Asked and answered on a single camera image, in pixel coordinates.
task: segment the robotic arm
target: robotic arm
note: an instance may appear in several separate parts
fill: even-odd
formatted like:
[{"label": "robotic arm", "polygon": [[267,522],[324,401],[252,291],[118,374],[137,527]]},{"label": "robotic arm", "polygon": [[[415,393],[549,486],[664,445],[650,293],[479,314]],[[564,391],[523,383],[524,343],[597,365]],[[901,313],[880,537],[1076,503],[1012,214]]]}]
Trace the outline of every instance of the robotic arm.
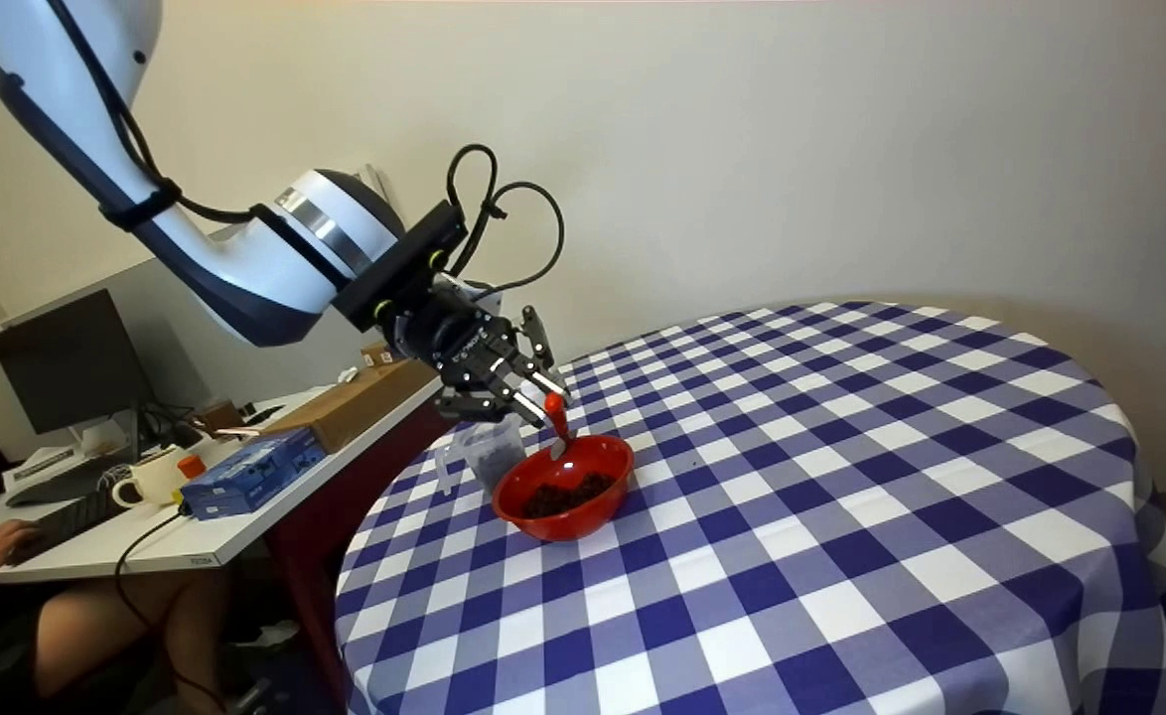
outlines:
[{"label": "robotic arm", "polygon": [[[489,307],[487,290],[442,272],[469,238],[462,268],[478,238],[455,201],[407,230],[374,190],[338,171],[307,171],[243,212],[203,206],[161,175],[129,113],[157,27],[160,0],[0,1],[0,98],[107,220],[243,338],[296,343],[335,304],[358,330],[378,327],[398,352],[437,370],[443,416],[496,421],[517,412],[546,425],[520,388],[566,390],[548,374],[553,355],[533,308],[514,325]],[[241,227],[211,240],[183,208]],[[475,234],[483,226],[479,218]],[[529,355],[520,352],[522,335]]]}]

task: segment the round table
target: round table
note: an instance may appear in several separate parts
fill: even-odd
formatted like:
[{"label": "round table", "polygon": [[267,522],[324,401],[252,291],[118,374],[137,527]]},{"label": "round table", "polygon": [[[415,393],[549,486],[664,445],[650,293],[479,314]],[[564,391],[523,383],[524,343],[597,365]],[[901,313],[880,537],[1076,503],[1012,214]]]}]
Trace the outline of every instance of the round table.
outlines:
[{"label": "round table", "polygon": [[633,447],[619,514],[539,542],[438,491],[442,437],[349,545],[353,712],[1166,712],[1164,516],[1041,339],[822,303],[563,374],[570,425]]}]

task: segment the brown box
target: brown box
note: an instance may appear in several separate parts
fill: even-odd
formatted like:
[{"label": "brown box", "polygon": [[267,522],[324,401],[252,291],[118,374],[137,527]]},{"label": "brown box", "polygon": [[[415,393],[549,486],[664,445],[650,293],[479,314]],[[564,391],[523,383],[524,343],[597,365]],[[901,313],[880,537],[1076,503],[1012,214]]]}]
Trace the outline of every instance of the brown box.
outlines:
[{"label": "brown box", "polygon": [[368,367],[385,367],[393,363],[401,363],[388,351],[388,345],[384,343],[368,344],[361,349],[361,362]]},{"label": "brown box", "polygon": [[419,360],[402,360],[378,370],[360,371],[352,381],[332,386],[266,426],[262,434],[310,427],[318,443],[332,454],[436,377]]}]

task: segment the cardboard box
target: cardboard box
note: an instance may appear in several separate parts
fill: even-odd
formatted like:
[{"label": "cardboard box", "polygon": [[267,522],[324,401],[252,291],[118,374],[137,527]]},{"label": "cardboard box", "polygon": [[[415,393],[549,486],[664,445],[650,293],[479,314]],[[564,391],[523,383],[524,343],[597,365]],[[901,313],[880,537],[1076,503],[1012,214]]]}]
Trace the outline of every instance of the cardboard box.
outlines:
[{"label": "cardboard box", "polygon": [[283,491],[323,457],[323,446],[310,430],[261,436],[182,484],[182,499],[201,521],[247,514]]},{"label": "cardboard box", "polygon": [[388,351],[388,344],[384,343],[368,344],[366,348],[361,349],[361,362],[366,363],[366,366],[372,367],[373,370],[401,363],[401,360],[398,360],[393,357],[393,353]]},{"label": "cardboard box", "polygon": [[261,432],[274,434],[310,427],[328,454],[332,454],[370,429],[421,386],[433,381],[434,377],[433,370],[419,360],[365,370],[349,384],[332,386]]}]

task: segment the orange cap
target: orange cap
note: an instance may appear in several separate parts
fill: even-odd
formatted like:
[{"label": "orange cap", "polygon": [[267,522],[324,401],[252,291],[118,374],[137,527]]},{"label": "orange cap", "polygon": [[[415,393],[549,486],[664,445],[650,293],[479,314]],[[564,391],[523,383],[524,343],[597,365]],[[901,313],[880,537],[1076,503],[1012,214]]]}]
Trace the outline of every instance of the orange cap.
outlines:
[{"label": "orange cap", "polygon": [[203,458],[198,458],[197,454],[183,457],[182,461],[177,462],[177,469],[182,470],[182,474],[185,475],[188,479],[194,479],[198,475],[208,471],[208,468],[203,465]]}]

